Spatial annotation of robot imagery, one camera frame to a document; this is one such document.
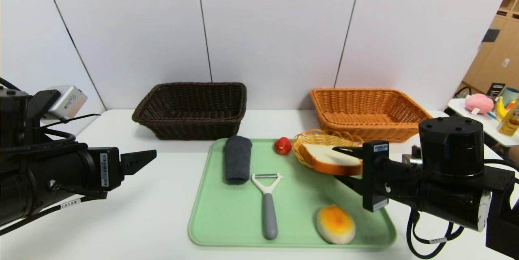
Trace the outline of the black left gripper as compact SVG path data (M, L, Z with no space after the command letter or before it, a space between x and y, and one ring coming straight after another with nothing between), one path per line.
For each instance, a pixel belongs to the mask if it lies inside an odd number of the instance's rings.
M116 147L48 150L38 156L38 195L105 197L156 157L156 150L122 153L119 162Z

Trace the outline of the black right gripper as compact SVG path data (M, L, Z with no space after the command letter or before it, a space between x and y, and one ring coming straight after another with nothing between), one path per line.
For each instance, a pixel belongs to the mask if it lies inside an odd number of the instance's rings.
M386 206L389 200L417 207L422 166L391 160L389 142L375 140L362 147L335 146L332 150L363 160L363 178L334 175L363 197L363 208L374 212Z

